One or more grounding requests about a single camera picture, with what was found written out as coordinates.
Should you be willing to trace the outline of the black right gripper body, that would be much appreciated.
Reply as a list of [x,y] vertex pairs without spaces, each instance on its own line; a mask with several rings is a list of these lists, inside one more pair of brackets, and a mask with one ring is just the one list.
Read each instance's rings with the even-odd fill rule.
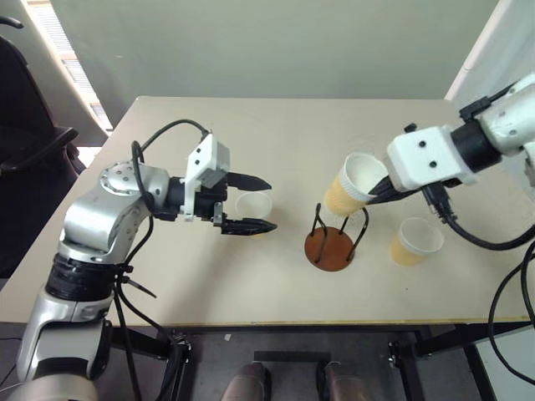
[[392,187],[392,196],[391,201],[400,201],[407,197],[410,197],[414,194],[417,194],[418,192],[421,192],[422,188],[416,188],[414,190],[398,190],[395,187]]

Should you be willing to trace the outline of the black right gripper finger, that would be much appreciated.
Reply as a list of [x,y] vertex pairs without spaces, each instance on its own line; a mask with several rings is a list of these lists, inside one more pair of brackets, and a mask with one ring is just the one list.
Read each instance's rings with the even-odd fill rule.
[[391,191],[391,189],[392,183],[390,177],[387,175],[382,178],[371,190],[369,190],[369,194],[373,196],[380,196]]
[[391,196],[392,196],[392,189],[391,191],[384,193],[380,196],[373,196],[367,193],[366,197],[368,198],[368,200],[365,203],[367,205],[378,205],[378,204],[383,204],[383,203],[389,203],[389,202],[392,202],[390,200]]

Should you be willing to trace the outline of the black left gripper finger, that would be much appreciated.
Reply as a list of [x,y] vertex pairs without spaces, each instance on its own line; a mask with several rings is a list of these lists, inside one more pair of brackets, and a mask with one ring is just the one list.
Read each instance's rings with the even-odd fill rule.
[[222,217],[219,224],[223,235],[232,236],[255,236],[278,228],[278,225],[270,221],[256,218],[243,218],[241,220],[228,219],[226,215]]
[[227,185],[249,192],[272,189],[269,183],[259,177],[235,172],[227,173]]

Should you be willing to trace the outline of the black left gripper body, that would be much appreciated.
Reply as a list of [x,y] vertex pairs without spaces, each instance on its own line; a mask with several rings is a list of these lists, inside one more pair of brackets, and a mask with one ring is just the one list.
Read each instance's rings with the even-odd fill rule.
[[223,211],[223,203],[227,200],[228,187],[234,184],[235,174],[229,172],[212,188],[202,185],[195,195],[194,216],[211,221],[214,226],[224,227],[227,214]]

